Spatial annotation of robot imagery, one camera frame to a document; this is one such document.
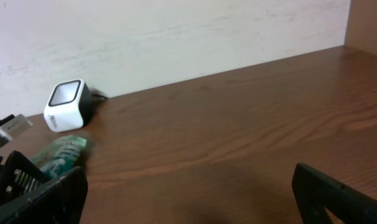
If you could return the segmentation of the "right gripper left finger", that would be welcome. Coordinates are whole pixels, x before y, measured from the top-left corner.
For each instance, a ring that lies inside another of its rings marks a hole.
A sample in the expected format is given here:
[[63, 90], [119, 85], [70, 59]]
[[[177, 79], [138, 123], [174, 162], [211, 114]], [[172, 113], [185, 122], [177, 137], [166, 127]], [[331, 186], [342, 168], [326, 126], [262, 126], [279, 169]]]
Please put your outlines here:
[[31, 192], [0, 206], [0, 223], [79, 223], [88, 181], [74, 167]]

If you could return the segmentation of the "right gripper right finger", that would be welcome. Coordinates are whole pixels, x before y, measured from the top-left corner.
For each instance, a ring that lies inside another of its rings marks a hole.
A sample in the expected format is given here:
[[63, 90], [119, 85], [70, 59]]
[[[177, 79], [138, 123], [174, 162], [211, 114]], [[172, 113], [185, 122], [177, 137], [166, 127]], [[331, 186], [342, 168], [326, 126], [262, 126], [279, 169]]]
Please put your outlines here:
[[307, 164], [296, 165], [292, 190], [304, 223], [331, 223], [331, 212], [343, 223], [377, 224], [377, 200]]

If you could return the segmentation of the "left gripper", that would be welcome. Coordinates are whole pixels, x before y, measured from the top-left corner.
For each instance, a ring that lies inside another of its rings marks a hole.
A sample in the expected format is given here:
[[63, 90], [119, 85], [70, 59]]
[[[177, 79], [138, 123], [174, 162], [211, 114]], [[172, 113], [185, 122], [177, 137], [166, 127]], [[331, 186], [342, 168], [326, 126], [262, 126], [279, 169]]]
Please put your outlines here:
[[[0, 119], [0, 127], [14, 119], [13, 114]], [[0, 148], [8, 143], [8, 139], [0, 137]], [[0, 205], [24, 195], [50, 179], [28, 158], [18, 151], [13, 151], [1, 164], [0, 156]]]

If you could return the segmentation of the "blue mouthwash bottle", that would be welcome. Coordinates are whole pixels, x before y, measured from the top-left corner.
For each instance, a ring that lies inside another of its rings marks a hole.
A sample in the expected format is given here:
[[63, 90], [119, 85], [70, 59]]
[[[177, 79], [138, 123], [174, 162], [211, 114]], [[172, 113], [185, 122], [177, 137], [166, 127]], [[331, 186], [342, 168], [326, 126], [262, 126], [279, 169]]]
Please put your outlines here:
[[87, 149], [87, 140], [76, 135], [60, 137], [30, 158], [48, 178], [55, 179], [75, 166]]

